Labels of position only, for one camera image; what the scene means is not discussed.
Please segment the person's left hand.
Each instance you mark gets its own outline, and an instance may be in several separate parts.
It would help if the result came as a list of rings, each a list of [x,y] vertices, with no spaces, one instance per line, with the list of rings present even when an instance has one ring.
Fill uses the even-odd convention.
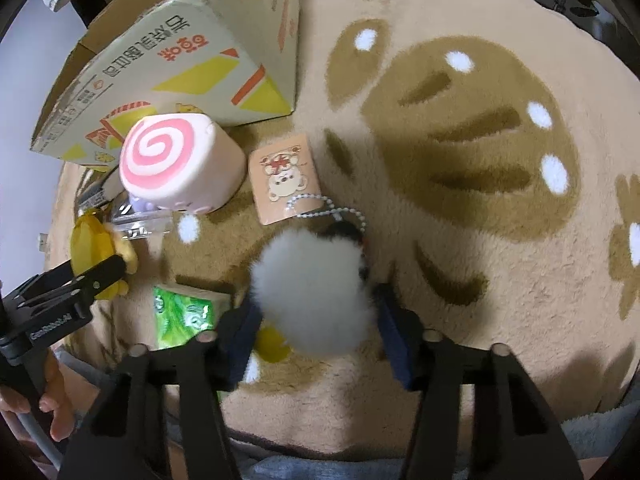
[[[60,442],[73,433],[75,416],[70,398],[65,392],[64,378],[58,366],[58,360],[51,350],[47,351],[43,375],[46,380],[46,388],[44,388],[38,406],[43,413],[52,415],[50,437],[55,442]],[[30,404],[24,396],[15,390],[1,386],[1,411],[27,414],[30,412]]]

